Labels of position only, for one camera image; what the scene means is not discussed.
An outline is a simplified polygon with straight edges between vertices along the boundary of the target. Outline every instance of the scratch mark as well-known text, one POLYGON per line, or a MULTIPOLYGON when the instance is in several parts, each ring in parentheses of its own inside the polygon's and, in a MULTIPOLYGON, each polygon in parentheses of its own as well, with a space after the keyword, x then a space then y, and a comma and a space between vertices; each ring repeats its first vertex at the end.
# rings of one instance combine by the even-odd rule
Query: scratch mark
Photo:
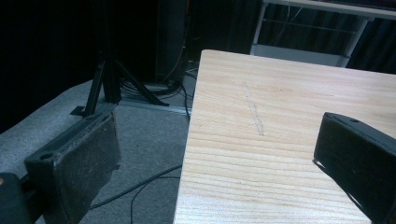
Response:
POLYGON ((256 104, 254 104, 254 102, 251 100, 252 96, 250 93, 250 89, 248 88, 248 84, 246 82, 244 82, 243 84, 245 89, 245 96, 247 97, 248 107, 250 108, 254 123, 256 124, 257 132, 259 133, 259 135, 264 136, 264 126, 262 125, 262 121, 257 114, 256 104))

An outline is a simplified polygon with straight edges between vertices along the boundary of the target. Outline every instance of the black tripod stand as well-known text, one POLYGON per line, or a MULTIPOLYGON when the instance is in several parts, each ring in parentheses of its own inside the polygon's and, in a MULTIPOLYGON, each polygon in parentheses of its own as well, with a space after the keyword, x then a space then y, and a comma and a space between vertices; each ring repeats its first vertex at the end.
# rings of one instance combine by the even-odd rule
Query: black tripod stand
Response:
POLYGON ((109 0, 92 0, 92 17, 97 38, 99 52, 98 65, 92 81, 90 95, 86 106, 78 106, 72 115, 87 117, 95 112, 99 92, 102 84, 105 91, 105 100, 116 104, 120 101, 120 74, 132 82, 137 90, 153 105, 168 104, 160 101, 150 90, 146 88, 126 67, 117 59, 115 45, 112 38, 111 2, 109 0))

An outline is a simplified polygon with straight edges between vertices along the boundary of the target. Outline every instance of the tripod leg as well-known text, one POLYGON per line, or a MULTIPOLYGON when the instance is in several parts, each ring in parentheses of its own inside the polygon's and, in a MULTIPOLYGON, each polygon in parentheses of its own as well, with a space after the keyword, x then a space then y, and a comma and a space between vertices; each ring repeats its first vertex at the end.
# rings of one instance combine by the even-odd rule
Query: tripod leg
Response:
POLYGON ((84 118, 95 113, 95 108, 98 103, 100 89, 103 83, 103 74, 106 66, 106 61, 102 61, 96 68, 95 77, 93 78, 90 95, 88 97, 87 105, 85 106, 84 118))
POLYGON ((151 91, 146 88, 145 85, 137 80, 134 75, 132 75, 128 71, 128 69, 122 62, 116 60, 116 65, 121 70, 121 72, 132 82, 132 84, 134 84, 134 86, 146 97, 146 99, 148 99, 151 104, 169 106, 169 104, 160 101, 151 91))

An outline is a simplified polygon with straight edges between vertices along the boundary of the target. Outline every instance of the carpeted floor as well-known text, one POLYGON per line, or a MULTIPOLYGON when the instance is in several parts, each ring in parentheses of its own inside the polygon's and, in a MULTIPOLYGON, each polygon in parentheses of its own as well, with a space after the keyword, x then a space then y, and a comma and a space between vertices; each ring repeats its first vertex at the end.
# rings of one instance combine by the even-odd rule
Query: carpeted floor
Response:
MULTIPOLYGON (((196 78, 185 76, 184 86, 191 108, 196 78)), ((77 105, 85 105, 91 82, 76 86, 0 135, 0 172, 26 174, 23 160, 64 132, 80 117, 69 115, 77 105)), ((160 97, 169 108, 147 106, 123 96, 116 107, 121 163, 94 202, 99 203, 161 171, 181 165, 189 121, 185 112, 185 95, 179 90, 160 97)), ((111 203, 92 209, 81 223, 172 223, 176 207, 181 169, 147 185, 138 196, 136 189, 111 203)))

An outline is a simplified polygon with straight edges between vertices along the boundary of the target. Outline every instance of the wooden table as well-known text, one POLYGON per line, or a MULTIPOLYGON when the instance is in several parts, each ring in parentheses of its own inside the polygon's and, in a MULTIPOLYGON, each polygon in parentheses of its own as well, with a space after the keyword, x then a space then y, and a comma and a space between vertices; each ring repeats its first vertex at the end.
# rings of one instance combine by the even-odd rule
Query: wooden table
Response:
POLYGON ((324 112, 396 137, 396 76, 205 50, 175 223, 370 223, 312 162, 324 112))

